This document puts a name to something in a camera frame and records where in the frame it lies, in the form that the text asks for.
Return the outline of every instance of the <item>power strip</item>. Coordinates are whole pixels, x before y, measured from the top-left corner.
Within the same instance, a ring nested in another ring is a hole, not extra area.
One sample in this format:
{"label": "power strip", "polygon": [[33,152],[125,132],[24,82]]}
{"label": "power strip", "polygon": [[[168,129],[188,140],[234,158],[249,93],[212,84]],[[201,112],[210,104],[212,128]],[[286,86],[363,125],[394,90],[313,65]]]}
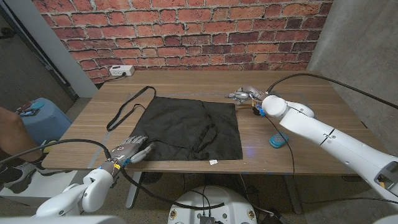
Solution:
{"label": "power strip", "polygon": [[112,76],[121,76],[123,72],[126,72],[126,76],[131,76],[135,69],[132,65],[113,65],[109,71]]}

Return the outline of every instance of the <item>black cable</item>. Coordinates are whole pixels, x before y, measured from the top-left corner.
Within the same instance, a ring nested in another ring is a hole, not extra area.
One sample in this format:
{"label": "black cable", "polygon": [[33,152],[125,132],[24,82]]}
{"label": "black cable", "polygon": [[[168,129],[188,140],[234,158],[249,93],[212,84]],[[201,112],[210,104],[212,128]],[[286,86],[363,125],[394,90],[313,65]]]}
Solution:
{"label": "black cable", "polygon": [[388,199],[384,199],[384,198],[371,198],[371,197],[353,197],[353,198],[338,198],[338,199],[332,199],[332,200],[322,200],[322,201],[317,201],[317,202],[303,202],[301,200],[300,194],[299,194],[299,190],[297,188],[297,183],[296,183],[296,175],[295,175],[295,166],[294,166],[294,156],[293,156],[293,151],[292,148],[290,147],[289,143],[286,141],[284,135],[278,130],[278,128],[274,125],[274,123],[267,117],[265,116],[269,122],[271,122],[271,124],[273,125],[273,127],[278,131],[278,133],[282,136],[282,138],[285,140],[287,146],[289,147],[290,150],[290,155],[292,155],[292,164],[293,164],[293,182],[294,182],[294,187],[296,188],[296,192],[297,192],[297,200],[302,203],[302,204],[316,204],[316,203],[328,203],[328,202],[339,202],[339,201],[345,201],[345,200],[378,200],[378,201],[382,201],[382,202],[390,202],[390,203],[396,203],[398,204],[398,202],[393,201],[393,200],[388,200]]}
{"label": "black cable", "polygon": [[209,200],[207,199],[206,195],[204,195],[204,194],[202,194],[202,193],[200,193],[200,192],[197,192],[196,190],[190,190],[190,191],[200,194],[200,195],[202,196],[202,198],[205,197],[206,200],[207,200],[207,204],[210,206],[210,202],[209,202]]}
{"label": "black cable", "polygon": [[284,80],[286,80],[286,79],[288,79],[288,78],[292,78],[292,77],[296,77],[296,76],[301,76],[301,75],[305,75],[305,76],[310,76],[310,77],[315,77],[315,78],[321,78],[321,79],[324,79],[324,80],[328,80],[329,82],[333,82],[333,83],[339,84],[339,85],[341,85],[341,86],[343,86],[343,87],[346,87],[346,88],[349,88],[349,89],[351,89],[351,90],[357,91],[358,93],[364,94],[365,96],[368,96],[368,97],[370,97],[370,98],[372,98],[372,99],[375,99],[375,100],[377,100],[377,101],[379,101],[379,102],[381,102],[381,103],[384,103],[385,105],[389,105],[389,106],[391,106],[391,107],[393,107],[393,108],[395,108],[395,109],[398,110],[398,105],[395,105],[395,104],[390,103],[390,102],[388,102],[388,101],[386,101],[386,100],[380,99],[380,98],[378,98],[378,97],[376,97],[376,96],[374,96],[374,95],[372,95],[372,94],[366,93],[366,92],[364,92],[364,91],[362,91],[362,90],[359,90],[359,89],[354,88],[354,87],[352,87],[352,86],[349,86],[349,85],[347,85],[347,84],[341,83],[341,82],[339,82],[339,81],[333,80],[333,79],[331,79],[331,78],[323,77],[323,76],[320,76],[320,75],[308,74],[308,73],[297,73],[297,74],[288,75],[288,76],[286,76],[286,77],[284,77],[284,78],[281,78],[280,80],[278,80],[278,81],[276,81],[274,84],[272,84],[272,85],[267,89],[266,93],[270,93],[271,90],[273,89],[273,87],[274,87],[276,84],[280,83],[281,81],[284,81]]}
{"label": "black cable", "polygon": [[166,203],[170,203],[172,205],[176,205],[178,207],[182,207],[182,208],[189,208],[192,210],[202,210],[202,209],[214,209],[214,208],[220,208],[222,206],[224,206],[224,203],[218,204],[218,205],[213,205],[213,206],[208,206],[208,207],[196,207],[196,206],[190,206],[190,205],[184,205],[178,202],[175,202],[173,200],[169,200],[163,197],[160,197],[158,195],[153,194],[152,192],[150,192],[148,189],[146,189],[145,187],[143,187],[141,184],[138,184],[137,182],[135,182],[127,173],[126,170],[124,169],[125,167],[122,166],[120,168],[120,172],[122,173],[122,175],[124,176],[124,178],[126,178],[130,183],[132,183],[134,186],[136,186],[138,189],[143,190],[147,195],[156,198],[157,200],[161,200],[163,202]]}
{"label": "black cable", "polygon": [[16,155],[10,156],[7,159],[3,159],[2,161],[0,161],[0,164],[3,164],[5,162],[7,162],[7,161],[16,159],[16,158],[18,158],[20,156],[23,156],[23,155],[26,155],[28,153],[34,152],[36,150],[43,149],[43,148],[48,147],[48,146],[54,146],[56,144],[66,143],[66,142],[87,142],[87,143],[96,144],[97,146],[99,146],[99,147],[104,149],[104,153],[105,153],[105,156],[106,156],[107,159],[111,158],[111,154],[109,153],[109,150],[103,144],[101,144],[101,143],[99,143],[97,141],[93,141],[93,140],[89,140],[89,139],[65,139],[65,140],[59,140],[59,141],[56,141],[56,142],[44,144],[42,146],[37,146],[37,147],[34,147],[33,149],[29,149],[29,150],[26,150],[24,152],[18,153]]}

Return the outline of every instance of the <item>brick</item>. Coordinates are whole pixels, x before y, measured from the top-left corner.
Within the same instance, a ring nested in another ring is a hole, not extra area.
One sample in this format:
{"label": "brick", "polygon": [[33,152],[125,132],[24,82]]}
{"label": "brick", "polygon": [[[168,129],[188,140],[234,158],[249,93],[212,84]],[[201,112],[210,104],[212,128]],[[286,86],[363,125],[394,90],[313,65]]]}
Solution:
{"label": "brick", "polygon": [[78,11],[92,11],[90,0],[72,0]]}
{"label": "brick", "polygon": [[154,25],[156,35],[184,34],[183,24]]}
{"label": "brick", "polygon": [[244,44],[234,44],[232,45],[232,53],[233,54],[240,54],[244,53],[246,46]]}
{"label": "brick", "polygon": [[157,11],[132,11],[125,12],[127,23],[138,22],[159,22],[159,13]]}
{"label": "brick", "polygon": [[82,40],[68,40],[68,45],[73,50],[81,50],[86,48]]}
{"label": "brick", "polygon": [[203,54],[229,54],[231,49],[230,45],[203,46]]}
{"label": "brick", "polygon": [[182,37],[183,45],[202,45],[210,43],[210,35],[189,35]]}
{"label": "brick", "polygon": [[302,21],[303,20],[299,18],[289,19],[286,24],[286,29],[299,29]]}
{"label": "brick", "polygon": [[33,4],[41,13],[70,12],[75,10],[69,0],[33,0]]}
{"label": "brick", "polygon": [[59,39],[85,38],[86,34],[82,28],[58,28],[54,29]]}
{"label": "brick", "polygon": [[205,0],[187,0],[189,6],[203,6]]}
{"label": "brick", "polygon": [[301,61],[306,61],[306,62],[309,62],[310,60],[311,60],[311,56],[312,56],[312,52],[304,52],[304,53],[301,53],[299,56],[298,56],[298,61],[299,62],[301,62]]}
{"label": "brick", "polygon": [[311,51],[315,49],[317,43],[313,42],[297,42],[293,45],[293,52]]}
{"label": "brick", "polygon": [[150,37],[153,36],[154,33],[152,31],[151,25],[140,25],[137,26],[137,35],[141,37]]}
{"label": "brick", "polygon": [[242,65],[228,65],[228,70],[243,70]]}
{"label": "brick", "polygon": [[156,49],[143,49],[142,50],[142,55],[146,57],[156,57]]}
{"label": "brick", "polygon": [[286,71],[300,71],[300,70],[305,70],[308,66],[307,62],[302,62],[302,63],[286,63],[283,66],[283,70]]}
{"label": "brick", "polygon": [[297,54],[293,53],[274,53],[269,54],[268,61],[270,62],[294,62],[296,61]]}
{"label": "brick", "polygon": [[139,65],[155,65],[155,66],[164,66],[166,65],[166,59],[164,58],[139,58]]}
{"label": "brick", "polygon": [[106,16],[103,13],[72,14],[75,25],[106,25]]}
{"label": "brick", "polygon": [[311,16],[319,10],[320,4],[288,4],[284,7],[284,16]]}
{"label": "brick", "polygon": [[176,13],[174,10],[161,10],[160,12],[160,20],[163,22],[174,22],[176,17]]}
{"label": "brick", "polygon": [[95,50],[84,50],[84,51],[79,51],[79,52],[70,52],[72,57],[75,60],[81,60],[81,59],[92,59],[98,57],[98,54]]}
{"label": "brick", "polygon": [[135,59],[135,58],[124,58],[124,59],[123,59],[123,62],[124,62],[126,65],[138,65],[137,59]]}
{"label": "brick", "polygon": [[121,12],[112,12],[108,14],[109,22],[111,24],[125,24],[124,15]]}
{"label": "brick", "polygon": [[183,65],[201,65],[205,63],[209,63],[209,56],[191,56],[191,57],[183,57],[181,59],[181,63]]}
{"label": "brick", "polygon": [[96,68],[98,67],[97,64],[95,64],[94,60],[84,60],[80,62],[80,66],[83,69],[91,69],[91,68]]}
{"label": "brick", "polygon": [[68,15],[52,16],[58,26],[72,26],[72,22]]}
{"label": "brick", "polygon": [[242,4],[253,4],[256,3],[257,0],[241,0]]}
{"label": "brick", "polygon": [[275,40],[305,40],[307,34],[308,31],[278,31]]}
{"label": "brick", "polygon": [[167,58],[167,64],[168,65],[180,65],[181,64],[181,60],[178,57]]}
{"label": "brick", "polygon": [[243,65],[243,70],[268,70],[268,64],[266,63],[247,63]]}
{"label": "brick", "polygon": [[139,49],[114,49],[113,54],[115,57],[137,57],[141,56]]}
{"label": "brick", "polygon": [[235,30],[235,24],[232,21],[228,22],[206,22],[203,25],[205,32],[228,32]]}
{"label": "brick", "polygon": [[225,44],[226,34],[216,34],[213,35],[213,44]]}
{"label": "brick", "polygon": [[135,37],[136,32],[133,26],[102,27],[105,37]]}
{"label": "brick", "polygon": [[97,50],[97,52],[100,57],[114,57],[111,50]]}
{"label": "brick", "polygon": [[97,5],[97,10],[107,10],[107,9],[129,9],[130,5],[127,0],[95,0]]}
{"label": "brick", "polygon": [[122,65],[123,61],[120,58],[96,58],[98,66],[112,66],[112,65]]}
{"label": "brick", "polygon": [[282,6],[280,5],[270,5],[269,7],[266,7],[266,16],[268,17],[279,16],[281,9]]}
{"label": "brick", "polygon": [[152,0],[153,7],[175,7],[184,5],[185,0]]}
{"label": "brick", "polygon": [[250,33],[233,33],[229,34],[229,43],[246,43],[246,42],[257,42],[259,37],[258,32]]}
{"label": "brick", "polygon": [[88,48],[112,48],[116,47],[113,40],[85,40],[85,44]]}
{"label": "brick", "polygon": [[213,10],[212,19],[214,21],[226,20],[229,15],[229,8],[217,8]]}
{"label": "brick", "polygon": [[52,19],[49,15],[42,15],[42,16],[50,27],[55,26],[55,23],[52,21]]}
{"label": "brick", "polygon": [[193,46],[193,47],[188,47],[188,54],[189,55],[200,55],[201,49],[200,47]]}
{"label": "brick", "polygon": [[181,45],[179,36],[169,36],[164,38],[166,46]]}
{"label": "brick", "polygon": [[130,39],[116,39],[116,43],[120,47],[132,47],[132,43]]}
{"label": "brick", "polygon": [[291,42],[280,43],[279,47],[278,47],[278,51],[279,52],[290,52],[290,50],[292,49],[292,45],[293,45],[293,43],[291,43]]}
{"label": "brick", "polygon": [[248,52],[275,52],[278,44],[249,44]]}
{"label": "brick", "polygon": [[179,21],[207,21],[210,19],[210,9],[179,9]]}
{"label": "brick", "polygon": [[275,32],[273,31],[265,31],[260,35],[260,41],[274,41],[275,40]]}
{"label": "brick", "polygon": [[252,59],[253,59],[253,56],[251,54],[225,55],[226,63],[251,62]]}
{"label": "brick", "polygon": [[201,24],[187,24],[187,34],[197,34],[201,32]]}
{"label": "brick", "polygon": [[319,15],[327,16],[331,8],[331,3],[323,3],[321,9],[319,9]]}
{"label": "brick", "polygon": [[321,29],[325,25],[326,17],[308,18],[303,22],[303,28]]}
{"label": "brick", "polygon": [[263,6],[233,7],[231,8],[231,19],[256,18],[264,13]]}
{"label": "brick", "polygon": [[185,55],[185,47],[159,47],[157,53],[159,56]]}
{"label": "brick", "polygon": [[211,71],[228,70],[228,65],[207,65],[203,66],[202,70],[211,70]]}
{"label": "brick", "polygon": [[150,0],[132,0],[132,6],[136,9],[150,9]]}
{"label": "brick", "polygon": [[100,38],[102,37],[101,28],[86,28],[86,33],[89,38]]}
{"label": "brick", "polygon": [[239,0],[206,0],[207,6],[236,6]]}
{"label": "brick", "polygon": [[135,38],[132,40],[132,43],[140,47],[163,46],[163,40],[161,37]]}
{"label": "brick", "polygon": [[252,20],[236,22],[236,31],[250,31]]}
{"label": "brick", "polygon": [[254,56],[254,62],[255,63],[263,63],[267,60],[268,54],[256,54]]}
{"label": "brick", "polygon": [[106,68],[94,69],[94,70],[86,71],[86,74],[90,78],[107,77],[109,75]]}
{"label": "brick", "polygon": [[253,30],[283,29],[285,25],[285,19],[256,19],[253,24]]}
{"label": "brick", "polygon": [[224,55],[212,55],[210,58],[210,63],[213,65],[224,63]]}
{"label": "brick", "polygon": [[318,40],[320,34],[321,34],[320,31],[310,31],[307,40]]}

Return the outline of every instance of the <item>small white label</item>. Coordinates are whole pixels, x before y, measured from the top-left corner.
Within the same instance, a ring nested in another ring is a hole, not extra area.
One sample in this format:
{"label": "small white label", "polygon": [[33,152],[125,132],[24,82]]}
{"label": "small white label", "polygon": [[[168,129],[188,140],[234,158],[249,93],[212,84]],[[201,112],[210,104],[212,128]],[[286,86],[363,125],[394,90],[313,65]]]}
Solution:
{"label": "small white label", "polygon": [[210,162],[210,165],[214,165],[214,164],[218,163],[216,159],[210,160],[209,162]]}

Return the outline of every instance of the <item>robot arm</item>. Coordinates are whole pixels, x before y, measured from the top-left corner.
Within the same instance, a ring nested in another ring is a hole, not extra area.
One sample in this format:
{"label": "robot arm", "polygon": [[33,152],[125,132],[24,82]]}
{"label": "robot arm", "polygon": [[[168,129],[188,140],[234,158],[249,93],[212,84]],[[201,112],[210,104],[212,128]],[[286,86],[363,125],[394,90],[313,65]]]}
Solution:
{"label": "robot arm", "polygon": [[380,152],[359,140],[313,118],[310,108],[277,96],[267,96],[261,105],[280,125],[319,145],[360,175],[375,191],[398,202],[398,158]]}

